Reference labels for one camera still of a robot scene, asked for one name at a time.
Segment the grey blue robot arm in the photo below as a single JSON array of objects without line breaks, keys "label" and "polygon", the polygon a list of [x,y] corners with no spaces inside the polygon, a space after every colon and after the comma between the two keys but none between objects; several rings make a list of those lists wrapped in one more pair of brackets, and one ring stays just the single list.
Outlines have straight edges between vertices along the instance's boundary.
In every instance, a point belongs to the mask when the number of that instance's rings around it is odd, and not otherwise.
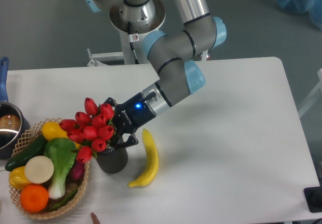
[{"label": "grey blue robot arm", "polygon": [[91,10],[109,10],[114,27],[123,35],[125,63],[148,61],[159,79],[122,104],[108,98],[115,107],[111,137],[113,149],[138,143],[136,130],[167,111],[205,85],[205,78],[193,61],[197,54],[223,43],[226,27],[212,17],[206,0],[175,0],[184,29],[170,37],[160,30],[165,10],[159,0],[86,0]]}]

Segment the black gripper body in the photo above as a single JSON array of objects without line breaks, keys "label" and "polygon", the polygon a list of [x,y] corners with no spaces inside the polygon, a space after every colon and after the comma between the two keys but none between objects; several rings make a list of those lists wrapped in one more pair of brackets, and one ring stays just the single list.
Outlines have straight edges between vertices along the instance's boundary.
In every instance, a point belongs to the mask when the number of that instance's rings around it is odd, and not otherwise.
[{"label": "black gripper body", "polygon": [[122,104],[117,104],[114,108],[112,123],[117,136],[123,134],[133,134],[138,128],[148,123],[156,117],[146,102],[142,92],[139,92]]}]

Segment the person fingertip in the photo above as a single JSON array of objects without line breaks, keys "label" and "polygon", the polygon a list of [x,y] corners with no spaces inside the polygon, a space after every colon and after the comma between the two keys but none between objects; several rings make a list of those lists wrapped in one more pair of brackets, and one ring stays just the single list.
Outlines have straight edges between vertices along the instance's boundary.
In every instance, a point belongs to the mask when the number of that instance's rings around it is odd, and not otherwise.
[{"label": "person fingertip", "polygon": [[91,216],[93,224],[100,224],[100,221],[94,212],[91,212],[90,216]]}]

